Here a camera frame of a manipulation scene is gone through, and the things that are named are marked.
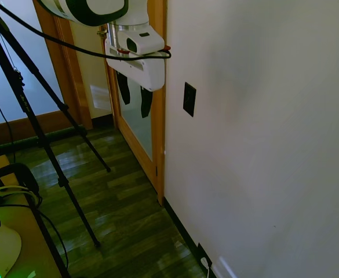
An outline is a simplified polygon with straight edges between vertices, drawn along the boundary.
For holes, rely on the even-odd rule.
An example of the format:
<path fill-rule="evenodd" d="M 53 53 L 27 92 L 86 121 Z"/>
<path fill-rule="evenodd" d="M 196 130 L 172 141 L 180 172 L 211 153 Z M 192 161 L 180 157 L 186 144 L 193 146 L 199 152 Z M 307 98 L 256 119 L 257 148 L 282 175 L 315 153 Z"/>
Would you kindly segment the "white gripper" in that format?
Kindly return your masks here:
<path fill-rule="evenodd" d="M 115 69 L 119 90 L 125 105 L 130 104 L 128 78 L 138 83 L 141 91 L 141 116 L 146 118 L 151 111 L 152 92 L 163 88 L 165 84 L 164 53 L 151 53 L 158 58 L 139 59 L 134 61 L 112 60 L 107 58 L 108 65 Z"/>

